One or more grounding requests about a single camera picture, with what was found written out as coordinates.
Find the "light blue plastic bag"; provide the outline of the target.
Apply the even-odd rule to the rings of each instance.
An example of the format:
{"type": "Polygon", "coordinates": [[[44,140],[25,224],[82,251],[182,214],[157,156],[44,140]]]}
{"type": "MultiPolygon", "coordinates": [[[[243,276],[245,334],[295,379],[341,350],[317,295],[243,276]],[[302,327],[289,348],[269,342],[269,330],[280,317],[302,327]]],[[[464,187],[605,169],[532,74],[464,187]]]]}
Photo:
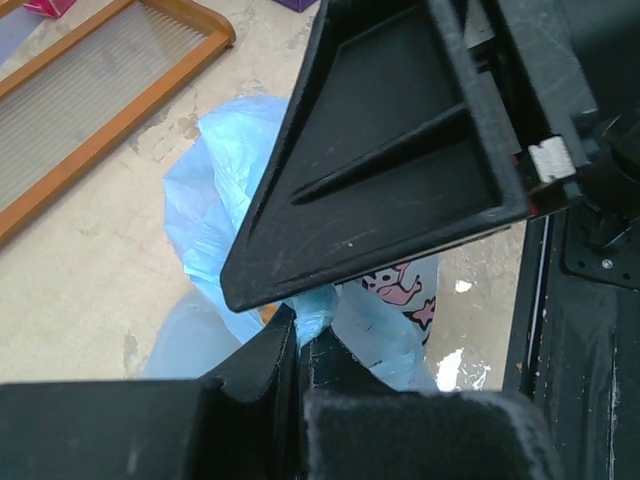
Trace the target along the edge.
{"type": "MultiPolygon", "coordinates": [[[[227,307],[220,273],[265,170],[287,102],[232,100],[201,117],[194,145],[163,179],[165,232],[193,288],[161,326],[147,379],[196,378],[258,334],[275,312],[227,307]]],[[[322,287],[290,301],[297,340],[334,332],[376,377],[397,391],[433,391],[423,348],[436,306],[438,260],[427,257],[322,287]]]]}

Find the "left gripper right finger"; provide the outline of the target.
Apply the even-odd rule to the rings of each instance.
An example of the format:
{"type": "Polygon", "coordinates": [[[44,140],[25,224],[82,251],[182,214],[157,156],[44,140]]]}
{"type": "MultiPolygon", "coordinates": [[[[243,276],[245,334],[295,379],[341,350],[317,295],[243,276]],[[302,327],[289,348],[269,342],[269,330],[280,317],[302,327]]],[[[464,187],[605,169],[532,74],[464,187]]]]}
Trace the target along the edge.
{"type": "Polygon", "coordinates": [[[302,348],[305,479],[560,479],[539,409],[503,391],[397,392],[333,330],[302,348]]]}

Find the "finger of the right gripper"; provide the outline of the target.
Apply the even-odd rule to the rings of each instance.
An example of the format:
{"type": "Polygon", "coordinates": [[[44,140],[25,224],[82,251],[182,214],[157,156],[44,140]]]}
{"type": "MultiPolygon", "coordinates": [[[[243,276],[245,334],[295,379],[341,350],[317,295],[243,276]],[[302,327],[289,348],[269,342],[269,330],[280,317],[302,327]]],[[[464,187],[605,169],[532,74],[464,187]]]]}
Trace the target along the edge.
{"type": "Polygon", "coordinates": [[[529,202],[449,1],[324,1],[221,271],[242,312],[485,236],[529,202]]]}

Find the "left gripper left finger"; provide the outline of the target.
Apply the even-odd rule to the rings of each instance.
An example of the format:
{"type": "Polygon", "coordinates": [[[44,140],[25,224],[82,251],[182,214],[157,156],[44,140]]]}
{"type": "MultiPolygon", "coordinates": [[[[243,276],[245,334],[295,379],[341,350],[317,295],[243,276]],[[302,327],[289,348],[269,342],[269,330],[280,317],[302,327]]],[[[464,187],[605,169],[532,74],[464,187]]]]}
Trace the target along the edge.
{"type": "Polygon", "coordinates": [[[2,477],[292,477],[294,317],[196,379],[3,385],[2,477]]]}

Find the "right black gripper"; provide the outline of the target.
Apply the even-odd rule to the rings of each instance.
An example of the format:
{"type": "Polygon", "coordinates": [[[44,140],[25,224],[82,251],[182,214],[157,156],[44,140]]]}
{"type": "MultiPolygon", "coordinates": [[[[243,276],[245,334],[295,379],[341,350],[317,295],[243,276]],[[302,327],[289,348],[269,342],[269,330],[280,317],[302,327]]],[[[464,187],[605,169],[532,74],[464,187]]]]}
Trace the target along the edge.
{"type": "Polygon", "coordinates": [[[520,145],[519,173],[544,215],[584,202],[639,216],[639,4],[457,1],[520,145]]]}

